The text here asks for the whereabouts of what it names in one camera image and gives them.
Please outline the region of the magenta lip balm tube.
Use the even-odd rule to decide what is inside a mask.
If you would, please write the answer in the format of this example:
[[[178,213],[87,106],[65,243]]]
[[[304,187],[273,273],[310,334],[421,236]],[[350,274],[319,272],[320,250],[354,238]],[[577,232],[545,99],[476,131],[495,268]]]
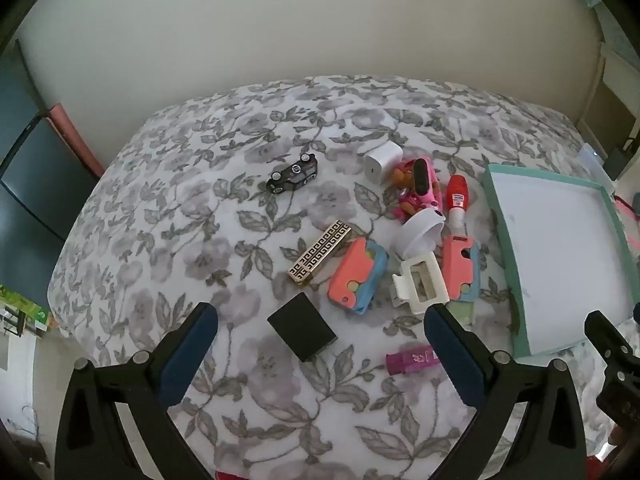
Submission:
[[[392,376],[420,372],[439,363],[439,358],[431,346],[416,347],[385,357],[386,370]]]

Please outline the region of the white hair claw clip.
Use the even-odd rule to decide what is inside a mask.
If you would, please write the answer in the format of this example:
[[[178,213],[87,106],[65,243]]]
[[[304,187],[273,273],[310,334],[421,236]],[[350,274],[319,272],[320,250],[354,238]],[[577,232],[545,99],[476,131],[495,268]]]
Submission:
[[[448,289],[434,252],[401,261],[392,275],[390,299],[395,308],[406,306],[413,315],[422,315],[434,304],[449,301]]]

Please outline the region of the red white glue stick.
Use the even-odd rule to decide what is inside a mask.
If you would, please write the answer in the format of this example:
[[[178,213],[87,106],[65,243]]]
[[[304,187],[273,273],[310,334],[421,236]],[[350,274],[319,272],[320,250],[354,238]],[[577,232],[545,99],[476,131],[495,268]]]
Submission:
[[[465,215],[469,208],[468,181],[462,174],[453,174],[447,184],[446,207],[448,228],[452,235],[465,235]]]

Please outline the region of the black power adapter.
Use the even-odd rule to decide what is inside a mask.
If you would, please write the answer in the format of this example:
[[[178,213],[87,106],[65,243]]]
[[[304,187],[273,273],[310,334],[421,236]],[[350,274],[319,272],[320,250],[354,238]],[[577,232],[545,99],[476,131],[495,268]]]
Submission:
[[[300,362],[312,360],[337,340],[304,292],[300,292],[267,318],[268,323]]]

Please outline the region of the pink kids watch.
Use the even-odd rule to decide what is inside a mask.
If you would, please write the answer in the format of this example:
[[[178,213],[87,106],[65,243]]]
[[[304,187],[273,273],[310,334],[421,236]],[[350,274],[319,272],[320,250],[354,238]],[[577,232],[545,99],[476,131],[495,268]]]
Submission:
[[[412,164],[413,194],[423,207],[442,210],[442,194],[431,159],[419,157]]]

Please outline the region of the brown pup toy figure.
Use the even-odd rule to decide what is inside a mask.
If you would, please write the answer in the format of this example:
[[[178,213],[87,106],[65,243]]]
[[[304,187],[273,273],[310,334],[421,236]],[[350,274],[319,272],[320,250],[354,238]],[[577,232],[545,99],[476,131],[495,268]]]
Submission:
[[[400,162],[390,176],[398,199],[398,207],[394,210],[394,215],[400,222],[406,222],[424,207],[424,203],[414,189],[413,164],[413,160]]]

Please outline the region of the gold black patterned bar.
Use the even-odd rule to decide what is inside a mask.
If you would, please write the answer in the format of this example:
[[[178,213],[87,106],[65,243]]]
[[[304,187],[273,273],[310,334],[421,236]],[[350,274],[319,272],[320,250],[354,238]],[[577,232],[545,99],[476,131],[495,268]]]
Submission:
[[[318,240],[311,244],[288,269],[288,277],[295,284],[305,284],[312,279],[314,272],[318,271],[340,248],[344,240],[352,232],[349,224],[342,220],[335,220],[320,235]]]

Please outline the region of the white charger cube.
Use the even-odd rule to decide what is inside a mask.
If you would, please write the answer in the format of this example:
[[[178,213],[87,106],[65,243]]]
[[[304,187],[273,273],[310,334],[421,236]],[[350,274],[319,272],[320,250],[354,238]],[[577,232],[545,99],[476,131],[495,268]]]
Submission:
[[[363,156],[364,175],[371,183],[381,184],[401,162],[402,156],[402,148],[387,141]]]

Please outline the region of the black toy car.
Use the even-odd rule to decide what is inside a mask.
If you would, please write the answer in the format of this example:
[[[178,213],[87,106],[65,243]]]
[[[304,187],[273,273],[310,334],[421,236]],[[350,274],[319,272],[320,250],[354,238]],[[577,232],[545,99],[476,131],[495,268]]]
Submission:
[[[266,190],[271,194],[294,192],[318,176],[318,160],[314,154],[305,153],[294,164],[274,170],[266,182]]]

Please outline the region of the teal rimmed white tray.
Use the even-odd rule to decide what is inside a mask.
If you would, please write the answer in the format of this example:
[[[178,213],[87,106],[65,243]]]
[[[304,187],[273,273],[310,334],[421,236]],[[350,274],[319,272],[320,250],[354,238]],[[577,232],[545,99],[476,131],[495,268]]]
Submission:
[[[639,301],[639,275],[614,202],[597,183],[491,164],[483,177],[511,295],[513,351],[538,358],[585,339],[587,315],[620,325]]]

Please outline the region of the green box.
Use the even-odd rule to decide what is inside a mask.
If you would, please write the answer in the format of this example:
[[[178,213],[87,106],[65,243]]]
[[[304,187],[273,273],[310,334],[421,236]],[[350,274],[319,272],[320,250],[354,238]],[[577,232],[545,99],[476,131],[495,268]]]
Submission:
[[[35,304],[18,292],[1,285],[1,304],[6,312],[15,312],[17,316],[24,315],[25,320],[35,323],[35,328],[47,330],[54,325],[51,311],[46,307]]]

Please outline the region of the white router box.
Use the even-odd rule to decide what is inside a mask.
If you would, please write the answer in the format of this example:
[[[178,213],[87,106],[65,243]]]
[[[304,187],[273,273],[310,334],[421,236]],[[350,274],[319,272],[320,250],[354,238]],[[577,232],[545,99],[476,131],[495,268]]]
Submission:
[[[585,143],[582,146],[578,153],[578,160],[593,180],[608,180],[608,174],[603,168],[603,160],[590,144]]]

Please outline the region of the dark cabinet door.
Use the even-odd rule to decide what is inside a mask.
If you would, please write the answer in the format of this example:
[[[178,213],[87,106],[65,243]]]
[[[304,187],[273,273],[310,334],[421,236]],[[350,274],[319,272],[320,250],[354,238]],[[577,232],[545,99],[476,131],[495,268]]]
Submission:
[[[47,308],[63,245],[98,178],[55,130],[20,44],[1,57],[1,284]]]

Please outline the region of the grey floral blanket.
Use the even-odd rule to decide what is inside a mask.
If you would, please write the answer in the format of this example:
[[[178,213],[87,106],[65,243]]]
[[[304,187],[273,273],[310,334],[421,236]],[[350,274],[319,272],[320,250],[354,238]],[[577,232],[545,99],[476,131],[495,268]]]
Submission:
[[[390,348],[419,319],[387,290],[350,315],[316,276],[310,301],[337,333],[299,362],[268,324],[297,294],[288,268],[335,220],[390,244],[396,194],[367,180],[363,156],[393,141],[471,185],[480,243],[472,327],[510,341],[510,294],[480,185],[487,165],[579,177],[582,138],[555,110],[508,96],[399,77],[314,77],[243,87],[150,117],[107,168],[67,237],[48,298],[62,330],[101,365],[155,347],[201,301],[219,313],[213,347],[169,412],[209,471],[254,479],[423,479],[468,424],[442,370],[391,378]],[[271,194],[274,170],[305,153],[318,176]]]

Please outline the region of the black wall adapter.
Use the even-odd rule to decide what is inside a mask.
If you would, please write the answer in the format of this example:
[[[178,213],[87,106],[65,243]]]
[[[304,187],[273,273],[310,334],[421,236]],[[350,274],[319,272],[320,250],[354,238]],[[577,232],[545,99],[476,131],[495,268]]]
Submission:
[[[608,157],[605,159],[603,163],[603,170],[612,181],[615,181],[629,164],[631,157],[631,151],[614,148],[614,150],[608,154]]]

